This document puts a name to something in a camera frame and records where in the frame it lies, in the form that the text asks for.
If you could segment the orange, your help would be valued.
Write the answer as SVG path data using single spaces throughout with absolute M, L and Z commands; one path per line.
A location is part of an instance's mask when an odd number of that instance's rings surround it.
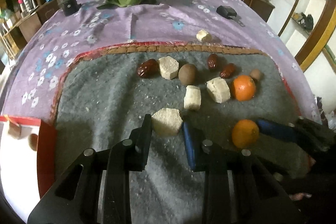
M 240 120 L 234 125 L 231 133 L 232 143 L 241 149 L 253 145 L 260 136 L 258 125 L 248 119 Z
M 249 101 L 255 96 L 256 84 L 252 77 L 241 75 L 232 81 L 231 91 L 236 100 Z

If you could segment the beige hexagonal cube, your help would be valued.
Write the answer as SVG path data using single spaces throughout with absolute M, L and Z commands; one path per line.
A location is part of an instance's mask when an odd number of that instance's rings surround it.
M 172 80 L 177 77 L 179 71 L 179 62 L 176 59 L 166 56 L 158 59 L 159 72 L 161 77 Z
M 161 137 L 178 135 L 183 120 L 178 109 L 162 108 L 151 116 L 154 132 Z

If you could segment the brown round longan fruit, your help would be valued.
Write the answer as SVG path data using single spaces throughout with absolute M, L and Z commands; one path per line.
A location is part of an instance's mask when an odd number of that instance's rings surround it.
M 28 136 L 28 144 L 29 147 L 33 150 L 33 151 L 37 151 L 37 146 L 38 146 L 38 135 L 37 134 L 30 134 Z

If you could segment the grey felt mat red border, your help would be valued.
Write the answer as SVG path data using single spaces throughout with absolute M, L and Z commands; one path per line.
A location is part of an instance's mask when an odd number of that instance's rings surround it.
M 156 74 L 143 79 L 137 75 L 137 67 L 144 61 L 165 57 L 152 46 L 133 53 L 121 48 L 94 51 L 82 59 L 72 59 L 55 94 L 56 176 L 85 149 L 110 149 L 139 127 L 146 114 L 153 117 L 155 129 L 147 165 L 142 172 L 130 174 L 133 223 L 202 221 L 205 176 L 193 173 L 187 164 L 182 120 L 232 150 L 231 129 L 241 119 L 289 123 L 298 115 L 319 117 L 307 80 L 290 55 L 280 51 L 273 57 L 264 53 L 219 53 L 222 63 L 238 67 L 237 75 L 248 75 L 253 69 L 262 72 L 251 100 L 230 98 L 224 103 L 215 102 L 207 91 L 207 82 L 218 76 L 207 67 L 207 51 L 187 49 L 170 52 L 169 56 L 179 65 L 196 66 L 195 85 L 201 91 L 199 110 L 185 109 L 186 87 L 178 78 L 167 80 Z

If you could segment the small brown longan at right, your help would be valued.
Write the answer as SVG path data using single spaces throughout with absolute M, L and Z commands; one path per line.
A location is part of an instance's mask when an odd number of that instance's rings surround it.
M 259 69 L 252 69 L 249 76 L 255 81 L 258 82 L 261 80 L 263 73 Z

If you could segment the red jujube lower right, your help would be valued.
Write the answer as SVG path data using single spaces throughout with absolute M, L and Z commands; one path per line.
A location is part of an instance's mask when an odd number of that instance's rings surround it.
M 234 63 L 228 63 L 223 67 L 220 73 L 220 77 L 222 79 L 229 79 L 234 75 L 235 72 L 236 72 L 236 65 Z

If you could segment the red jujube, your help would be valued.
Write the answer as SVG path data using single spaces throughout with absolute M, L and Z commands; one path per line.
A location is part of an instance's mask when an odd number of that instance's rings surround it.
M 236 72 L 236 65 L 234 63 L 228 63 L 223 67 L 220 73 L 220 77 L 222 79 L 229 79 L 234 75 L 235 72 Z
M 137 68 L 137 75 L 142 79 L 148 79 L 158 73 L 158 71 L 159 65 L 157 60 L 149 59 Z
M 208 69 L 211 71 L 217 70 L 219 66 L 219 59 L 216 53 L 211 53 L 207 59 Z

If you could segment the large brown longan on mat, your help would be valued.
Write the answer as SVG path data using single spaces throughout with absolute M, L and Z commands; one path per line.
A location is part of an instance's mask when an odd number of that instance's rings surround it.
M 185 64 L 178 72 L 178 78 L 182 85 L 192 85 L 197 76 L 197 67 L 193 64 Z

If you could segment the red jujube left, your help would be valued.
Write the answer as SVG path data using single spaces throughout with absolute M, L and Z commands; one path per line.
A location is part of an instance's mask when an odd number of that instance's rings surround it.
M 142 79 L 148 79 L 158 73 L 158 71 L 159 65 L 157 60 L 149 59 L 137 68 L 137 75 Z

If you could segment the beige hexagonal cube top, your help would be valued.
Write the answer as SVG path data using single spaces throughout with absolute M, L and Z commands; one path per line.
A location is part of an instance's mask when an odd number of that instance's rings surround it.
M 179 62 L 176 59 L 166 56 L 158 59 L 159 72 L 161 77 L 172 80 L 177 77 L 179 71 Z

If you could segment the red white shallow box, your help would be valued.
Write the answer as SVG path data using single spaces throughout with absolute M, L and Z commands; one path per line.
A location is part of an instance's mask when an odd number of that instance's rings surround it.
M 8 133 L 8 123 L 21 126 L 21 138 Z M 30 134 L 38 135 L 37 151 L 28 144 Z M 27 222 L 30 213 L 55 182 L 56 129 L 38 118 L 1 116 L 1 194 Z

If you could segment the beige cube on tablecloth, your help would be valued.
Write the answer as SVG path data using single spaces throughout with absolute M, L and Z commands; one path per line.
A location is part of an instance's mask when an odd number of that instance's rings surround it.
M 202 42 L 202 43 L 209 43 L 213 39 L 212 35 L 205 30 L 200 30 L 197 33 L 196 37 L 197 37 L 197 40 Z

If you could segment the purple floral tablecloth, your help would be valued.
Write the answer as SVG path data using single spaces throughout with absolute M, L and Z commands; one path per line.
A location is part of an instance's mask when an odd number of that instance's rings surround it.
M 197 41 L 200 30 L 228 46 L 269 55 L 287 81 L 302 115 L 321 120 L 303 71 L 268 24 L 241 0 L 157 0 L 156 5 L 99 10 L 95 0 L 78 0 L 71 16 L 57 11 L 32 37 L 11 70 L 1 95 L 1 113 L 47 119 L 60 77 L 80 53 L 126 43 Z M 244 27 L 217 14 L 230 6 Z

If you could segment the black cylindrical holder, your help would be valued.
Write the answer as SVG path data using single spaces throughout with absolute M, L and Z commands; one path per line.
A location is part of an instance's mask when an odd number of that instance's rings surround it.
M 78 3 L 77 0 L 62 0 L 59 3 L 59 7 L 62 9 L 65 16 L 70 16 L 80 10 L 81 3 Z

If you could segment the wooden side cabinet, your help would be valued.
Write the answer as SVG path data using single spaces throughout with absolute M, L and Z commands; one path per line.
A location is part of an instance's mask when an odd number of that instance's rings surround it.
M 42 25 L 51 18 L 59 6 L 56 0 L 45 3 L 30 15 L 20 19 L 8 31 L 2 27 L 1 43 L 9 59 L 15 60 Z

